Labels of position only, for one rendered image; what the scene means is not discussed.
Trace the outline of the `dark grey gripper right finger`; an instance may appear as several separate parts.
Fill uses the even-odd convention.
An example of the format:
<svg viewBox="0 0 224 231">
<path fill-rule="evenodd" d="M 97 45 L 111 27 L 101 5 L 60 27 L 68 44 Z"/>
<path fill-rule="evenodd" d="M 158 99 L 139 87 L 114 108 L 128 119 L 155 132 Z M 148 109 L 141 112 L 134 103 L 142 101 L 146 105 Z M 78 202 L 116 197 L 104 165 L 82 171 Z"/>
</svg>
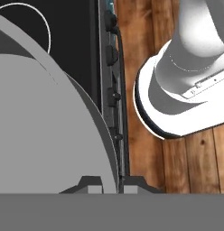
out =
<svg viewBox="0 0 224 231">
<path fill-rule="evenodd" d="M 162 192 L 147 184 L 143 176 L 125 176 L 124 178 L 124 193 L 125 194 L 162 194 Z"/>
</svg>

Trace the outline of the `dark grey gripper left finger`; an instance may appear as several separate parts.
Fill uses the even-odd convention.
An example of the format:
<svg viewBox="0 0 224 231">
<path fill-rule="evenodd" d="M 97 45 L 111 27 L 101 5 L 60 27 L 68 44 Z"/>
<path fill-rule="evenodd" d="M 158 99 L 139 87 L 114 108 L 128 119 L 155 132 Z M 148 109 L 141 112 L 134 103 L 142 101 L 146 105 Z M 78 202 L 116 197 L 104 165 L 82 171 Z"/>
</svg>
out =
<svg viewBox="0 0 224 231">
<path fill-rule="evenodd" d="M 99 176 L 82 176 L 79 183 L 61 194 L 103 194 L 102 180 Z"/>
</svg>

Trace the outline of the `black stove knob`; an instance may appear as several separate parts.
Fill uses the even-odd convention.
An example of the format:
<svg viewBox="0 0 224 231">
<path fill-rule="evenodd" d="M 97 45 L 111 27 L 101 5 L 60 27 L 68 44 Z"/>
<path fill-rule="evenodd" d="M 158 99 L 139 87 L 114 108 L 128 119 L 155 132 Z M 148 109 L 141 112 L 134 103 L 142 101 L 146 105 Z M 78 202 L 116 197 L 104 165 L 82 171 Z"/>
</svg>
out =
<svg viewBox="0 0 224 231">
<path fill-rule="evenodd" d="M 107 32 L 113 32 L 117 27 L 117 17 L 110 11 L 104 12 L 104 21 Z"/>
<path fill-rule="evenodd" d="M 108 66 L 113 66 L 118 61 L 118 51 L 112 45 L 106 47 L 106 61 Z"/>
<path fill-rule="evenodd" d="M 123 139 L 123 135 L 120 134 L 115 127 L 110 127 L 109 132 L 114 143 L 120 142 Z"/>
<path fill-rule="evenodd" d="M 110 107 L 115 107 L 117 101 L 121 99 L 121 95 L 117 93 L 113 88 L 107 89 L 107 103 Z"/>
</svg>

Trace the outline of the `black glass hob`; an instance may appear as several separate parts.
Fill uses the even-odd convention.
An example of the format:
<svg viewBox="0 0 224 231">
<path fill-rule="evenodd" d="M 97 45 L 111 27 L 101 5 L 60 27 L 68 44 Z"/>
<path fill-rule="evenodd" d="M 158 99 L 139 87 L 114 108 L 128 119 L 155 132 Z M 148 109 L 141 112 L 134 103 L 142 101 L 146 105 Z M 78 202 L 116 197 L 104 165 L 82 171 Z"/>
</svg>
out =
<svg viewBox="0 0 224 231">
<path fill-rule="evenodd" d="M 100 110 L 94 0 L 0 0 L 0 117 Z"/>
</svg>

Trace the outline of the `white round post, black rim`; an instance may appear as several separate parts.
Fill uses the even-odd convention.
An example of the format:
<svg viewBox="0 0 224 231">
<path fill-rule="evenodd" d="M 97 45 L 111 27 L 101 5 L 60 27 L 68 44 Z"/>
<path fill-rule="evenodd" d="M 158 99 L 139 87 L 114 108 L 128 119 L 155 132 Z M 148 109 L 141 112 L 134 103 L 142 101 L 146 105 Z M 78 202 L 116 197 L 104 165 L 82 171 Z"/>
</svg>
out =
<svg viewBox="0 0 224 231">
<path fill-rule="evenodd" d="M 224 125 L 224 0 L 180 0 L 173 37 L 138 71 L 134 105 L 161 139 Z"/>
</svg>

